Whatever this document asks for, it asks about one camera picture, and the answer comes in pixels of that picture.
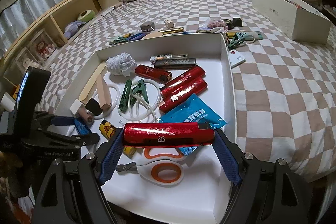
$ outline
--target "checkered bedsheet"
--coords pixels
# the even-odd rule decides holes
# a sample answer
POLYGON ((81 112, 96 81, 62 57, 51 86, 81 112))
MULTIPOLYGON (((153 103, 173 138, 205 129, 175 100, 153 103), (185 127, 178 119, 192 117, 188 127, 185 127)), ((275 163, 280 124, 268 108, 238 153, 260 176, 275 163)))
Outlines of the checkered bedsheet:
POLYGON ((138 0, 97 20, 61 50, 40 108, 53 112, 57 91, 67 88, 107 37, 133 32, 141 23, 171 19, 196 30, 208 17, 243 19, 243 30, 263 40, 238 48, 246 62, 232 70, 237 108, 237 143, 260 160, 285 159, 308 181, 336 169, 336 28, 329 48, 294 42, 252 8, 252 0, 138 0))

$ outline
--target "metal screw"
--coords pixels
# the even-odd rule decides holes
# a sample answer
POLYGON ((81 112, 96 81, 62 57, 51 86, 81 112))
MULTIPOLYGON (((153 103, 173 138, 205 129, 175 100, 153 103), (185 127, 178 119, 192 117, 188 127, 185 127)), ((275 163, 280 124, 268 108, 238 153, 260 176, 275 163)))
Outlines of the metal screw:
POLYGON ((52 163, 53 165, 59 165, 61 163, 61 159, 54 159, 52 163))
POLYGON ((87 153, 85 156, 88 160, 92 160, 95 157, 94 153, 87 153))
POLYGON ((278 163, 280 165, 286 165, 287 162, 284 159, 278 159, 278 163))
POLYGON ((251 153, 245 153, 244 154, 244 157, 247 159, 247 160, 251 160, 253 159, 253 155, 251 153))

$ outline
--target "white box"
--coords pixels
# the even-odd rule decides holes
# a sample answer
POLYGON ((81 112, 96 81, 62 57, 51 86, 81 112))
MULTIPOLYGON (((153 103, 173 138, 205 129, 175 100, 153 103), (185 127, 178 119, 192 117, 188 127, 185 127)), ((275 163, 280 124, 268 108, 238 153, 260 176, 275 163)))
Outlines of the white box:
POLYGON ((275 24, 288 38, 297 42, 325 45, 331 21, 302 0, 252 0, 253 8, 275 24))
MULTIPOLYGON (((224 118, 228 123, 224 126, 224 133, 231 142, 236 142, 236 107, 232 73, 224 38, 218 33, 155 37, 96 51, 70 84, 55 115, 71 115, 69 108, 78 98, 97 66, 107 58, 122 52, 132 55, 138 65, 148 66, 151 65, 150 58, 153 55, 186 52, 189 57, 196 58, 197 64, 206 71, 204 80, 208 84, 207 90, 200 93, 199 97, 224 118)), ((184 71, 171 70, 173 77, 184 71)), ((130 77, 124 77, 107 72, 104 76, 106 83, 117 84, 121 93, 127 79, 136 81, 140 78, 134 73, 130 77)), ((116 92, 114 89, 110 89, 110 92, 114 100, 116 92)), ((147 94, 149 102, 153 102, 157 96, 156 88, 148 84, 147 94)), ((105 119, 116 127, 122 127, 127 121, 118 114, 117 107, 105 119)), ((155 112, 157 117, 161 116, 158 108, 155 112)), ((95 120, 91 127, 92 132, 100 134, 99 125, 102 120, 95 120)), ((107 139, 101 135, 96 147, 106 141, 107 139)), ((82 157, 88 152, 95 152, 95 147, 83 147, 82 157)), ((135 161, 140 156, 138 152, 131 160, 123 154, 119 164, 135 161)), ((229 201, 231 182, 226 178, 212 146, 198 148, 187 157, 182 166, 184 178, 181 183, 173 187, 154 185, 138 174, 114 172, 112 178, 103 185, 102 190, 108 201, 147 218, 176 224, 219 224, 229 201)))

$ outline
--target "wooden popsicle stick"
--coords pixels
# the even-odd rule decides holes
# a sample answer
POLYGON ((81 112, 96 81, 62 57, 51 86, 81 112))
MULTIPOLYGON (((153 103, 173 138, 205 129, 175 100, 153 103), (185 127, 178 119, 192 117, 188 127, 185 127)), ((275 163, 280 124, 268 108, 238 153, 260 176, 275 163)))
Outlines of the wooden popsicle stick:
POLYGON ((96 90, 96 80, 98 75, 105 75, 106 72, 107 72, 106 62, 104 61, 99 64, 98 68, 96 68, 96 70, 86 83, 85 87, 83 88, 82 93, 78 97, 78 100, 80 100, 84 105, 87 104, 87 102, 90 100, 90 98, 92 97, 93 93, 96 90))

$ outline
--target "red metal lighter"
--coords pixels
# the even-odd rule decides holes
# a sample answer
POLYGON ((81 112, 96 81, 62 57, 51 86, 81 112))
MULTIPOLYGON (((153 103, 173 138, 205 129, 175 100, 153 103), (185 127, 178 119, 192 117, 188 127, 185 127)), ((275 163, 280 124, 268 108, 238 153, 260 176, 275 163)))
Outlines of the red metal lighter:
POLYGON ((164 98, 163 101, 159 102, 159 109, 166 113, 188 99, 191 94, 197 94, 204 90, 207 86, 208 84, 201 77, 198 77, 173 92, 169 95, 169 97, 164 98))
POLYGON ((212 144, 215 132, 209 123, 126 123, 124 146, 184 147, 212 144))
POLYGON ((170 81, 172 78, 171 72, 169 71, 152 68, 145 65, 137 66, 135 68, 135 73, 141 77, 149 78, 164 84, 170 81))
POLYGON ((203 75, 205 75, 204 69, 196 65, 160 88, 161 94, 163 97, 167 97, 182 86, 203 75))

